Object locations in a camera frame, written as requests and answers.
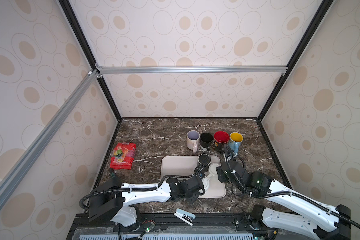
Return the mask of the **white ribbed mug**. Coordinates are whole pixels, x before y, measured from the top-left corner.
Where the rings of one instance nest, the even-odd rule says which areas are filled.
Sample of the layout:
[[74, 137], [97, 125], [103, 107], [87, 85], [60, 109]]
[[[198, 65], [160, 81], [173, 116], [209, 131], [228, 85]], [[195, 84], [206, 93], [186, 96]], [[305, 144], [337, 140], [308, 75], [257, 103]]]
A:
[[210, 188], [211, 184], [210, 184], [210, 179], [208, 177], [204, 177], [202, 179], [202, 183], [203, 183], [203, 189], [205, 192], [207, 192], [207, 190]]

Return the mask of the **cream white mug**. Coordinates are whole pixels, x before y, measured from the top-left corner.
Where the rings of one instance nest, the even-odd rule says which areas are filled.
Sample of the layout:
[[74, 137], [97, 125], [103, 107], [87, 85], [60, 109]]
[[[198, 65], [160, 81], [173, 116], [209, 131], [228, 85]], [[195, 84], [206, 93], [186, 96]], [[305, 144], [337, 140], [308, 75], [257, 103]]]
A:
[[220, 170], [221, 170], [221, 165], [220, 164], [212, 163], [209, 166], [207, 178], [209, 179], [210, 182], [218, 182], [218, 183], [220, 183], [220, 181], [219, 181], [219, 171]]

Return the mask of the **blue butterfly mug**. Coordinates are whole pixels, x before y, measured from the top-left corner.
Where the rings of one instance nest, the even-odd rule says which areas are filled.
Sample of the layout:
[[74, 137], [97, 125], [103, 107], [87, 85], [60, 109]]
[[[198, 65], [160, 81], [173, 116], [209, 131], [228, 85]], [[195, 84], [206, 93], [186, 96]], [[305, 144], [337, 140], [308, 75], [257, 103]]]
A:
[[243, 135], [237, 132], [233, 132], [230, 134], [230, 140], [229, 140], [229, 147], [234, 152], [234, 154], [237, 154], [239, 152], [240, 145], [243, 141]]

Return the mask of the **black and white mug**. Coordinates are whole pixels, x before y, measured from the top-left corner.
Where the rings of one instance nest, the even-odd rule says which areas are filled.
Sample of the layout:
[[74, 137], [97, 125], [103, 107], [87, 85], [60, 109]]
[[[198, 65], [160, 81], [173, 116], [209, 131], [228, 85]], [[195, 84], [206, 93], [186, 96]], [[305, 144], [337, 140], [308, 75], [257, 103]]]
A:
[[214, 142], [214, 137], [210, 133], [202, 133], [200, 135], [200, 147], [203, 151], [210, 151], [212, 144]]

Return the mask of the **pink ceramic mug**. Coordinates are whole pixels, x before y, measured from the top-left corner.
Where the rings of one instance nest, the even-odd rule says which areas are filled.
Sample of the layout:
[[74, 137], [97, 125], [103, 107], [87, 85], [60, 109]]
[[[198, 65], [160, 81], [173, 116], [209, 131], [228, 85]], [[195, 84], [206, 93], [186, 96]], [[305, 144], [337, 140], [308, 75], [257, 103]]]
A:
[[191, 130], [187, 133], [187, 148], [189, 150], [192, 150], [193, 153], [196, 153], [198, 151], [200, 145], [200, 136], [200, 133], [196, 130]]

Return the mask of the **black skull mug red inside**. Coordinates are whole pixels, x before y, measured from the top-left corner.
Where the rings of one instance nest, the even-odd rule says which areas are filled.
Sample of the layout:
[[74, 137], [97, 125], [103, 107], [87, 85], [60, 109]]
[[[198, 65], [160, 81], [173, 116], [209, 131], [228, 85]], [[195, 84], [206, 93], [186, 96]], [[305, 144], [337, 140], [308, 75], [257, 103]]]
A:
[[214, 149], [219, 153], [222, 154], [224, 152], [224, 145], [227, 144], [230, 140], [230, 136], [228, 133], [224, 131], [217, 131], [214, 133]]

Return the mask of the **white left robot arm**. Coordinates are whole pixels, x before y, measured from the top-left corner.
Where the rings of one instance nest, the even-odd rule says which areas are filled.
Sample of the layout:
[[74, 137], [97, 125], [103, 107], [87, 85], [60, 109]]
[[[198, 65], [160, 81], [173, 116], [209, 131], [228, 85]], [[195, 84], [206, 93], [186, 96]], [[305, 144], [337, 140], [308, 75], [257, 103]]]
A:
[[190, 176], [164, 176], [156, 184], [128, 184], [118, 178], [108, 180], [82, 197], [79, 206], [88, 211], [89, 223], [111, 221], [130, 227], [140, 220], [136, 204], [166, 203], [187, 200], [194, 203], [210, 186], [204, 174]]

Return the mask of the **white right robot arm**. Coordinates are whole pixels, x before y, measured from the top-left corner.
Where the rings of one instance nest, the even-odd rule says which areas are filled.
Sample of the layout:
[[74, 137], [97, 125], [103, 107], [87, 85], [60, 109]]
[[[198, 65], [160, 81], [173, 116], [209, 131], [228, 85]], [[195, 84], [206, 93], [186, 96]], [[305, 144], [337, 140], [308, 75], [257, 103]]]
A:
[[315, 201], [266, 174], [249, 173], [234, 160], [222, 163], [216, 171], [220, 182], [231, 183], [251, 198], [268, 200], [292, 211], [288, 214], [255, 206], [249, 216], [254, 230], [266, 226], [314, 240], [349, 240], [352, 227], [360, 230], [360, 224], [351, 220], [351, 210], [344, 205], [334, 207]]

